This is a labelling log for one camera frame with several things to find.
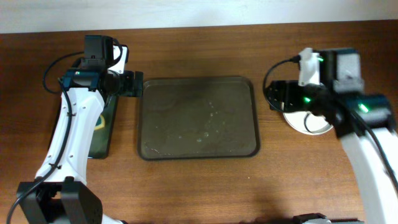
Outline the white plate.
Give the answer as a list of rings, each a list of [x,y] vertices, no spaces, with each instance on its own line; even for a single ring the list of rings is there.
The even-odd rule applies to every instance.
[[[283,117],[293,129],[307,135],[321,135],[333,129],[323,116],[314,116],[308,111],[283,113]]]

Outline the green and yellow sponge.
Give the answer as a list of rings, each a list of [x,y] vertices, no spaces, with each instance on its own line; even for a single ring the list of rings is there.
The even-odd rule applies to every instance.
[[[104,116],[101,114],[96,122],[94,130],[97,131],[99,129],[103,129],[105,127],[105,119]]]

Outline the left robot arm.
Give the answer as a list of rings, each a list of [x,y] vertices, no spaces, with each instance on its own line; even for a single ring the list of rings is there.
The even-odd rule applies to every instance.
[[[112,96],[142,94],[142,72],[124,69],[129,49],[115,40],[85,44],[83,57],[59,78],[62,102],[46,158],[32,182],[21,182],[7,215],[20,206],[29,223],[118,223],[87,187],[97,121]]]

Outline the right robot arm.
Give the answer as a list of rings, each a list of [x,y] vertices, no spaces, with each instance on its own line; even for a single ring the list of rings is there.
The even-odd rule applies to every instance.
[[[356,49],[306,48],[287,62],[297,81],[263,81],[270,109],[324,117],[353,168],[367,223],[397,223],[397,123],[389,100],[367,95]]]

